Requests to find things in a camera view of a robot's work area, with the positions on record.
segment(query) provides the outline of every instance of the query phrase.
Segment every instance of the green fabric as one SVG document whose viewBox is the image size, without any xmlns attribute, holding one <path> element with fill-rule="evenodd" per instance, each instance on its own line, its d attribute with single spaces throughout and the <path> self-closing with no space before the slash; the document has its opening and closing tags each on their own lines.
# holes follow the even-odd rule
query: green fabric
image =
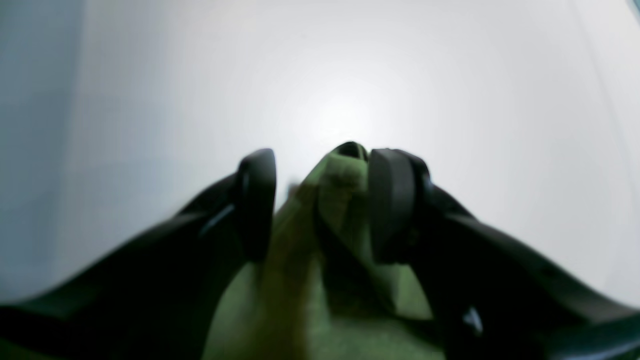
<svg viewBox="0 0 640 360">
<path fill-rule="evenodd" d="M 420 291 L 417 301 L 407 299 L 417 290 L 407 268 L 376 268 L 371 261 L 366 173 L 366 162 L 334 151 L 290 195 L 274 216 L 267 259 L 243 268 L 221 299 L 203 360 L 444 359 L 440 348 L 394 316 L 424 318 L 429 311 Z M 331 254 L 321 252 L 314 231 L 316 203 L 369 270 L 374 292 L 339 270 L 326 271 Z M 389 300 L 391 312 L 376 294 Z"/>
</svg>

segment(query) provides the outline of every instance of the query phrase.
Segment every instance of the white wall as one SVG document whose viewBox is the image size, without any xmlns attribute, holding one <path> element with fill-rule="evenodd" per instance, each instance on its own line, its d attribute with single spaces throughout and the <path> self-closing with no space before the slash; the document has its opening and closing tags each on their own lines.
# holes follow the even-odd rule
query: white wall
<svg viewBox="0 0 640 360">
<path fill-rule="evenodd" d="M 480 219 L 640 306 L 640 152 L 623 135 L 640 110 L 631 81 L 614 88 L 627 72 L 605 69 L 635 74 L 640 45 L 618 42 L 613 59 L 597 45 L 610 31 L 638 37 L 631 11 L 625 0 L 85 1 L 65 150 L 45 171 L 61 179 L 40 234 L 52 281 L 255 149 L 276 152 L 281 204 L 289 181 L 353 139 L 422 156 Z M 0 71 L 14 66 L 0 58 Z M 12 146 L 12 166 L 35 157 Z M 12 192 L 25 190 L 28 175 L 14 176 Z M 20 273 L 9 268 L 3 281 Z"/>
</svg>

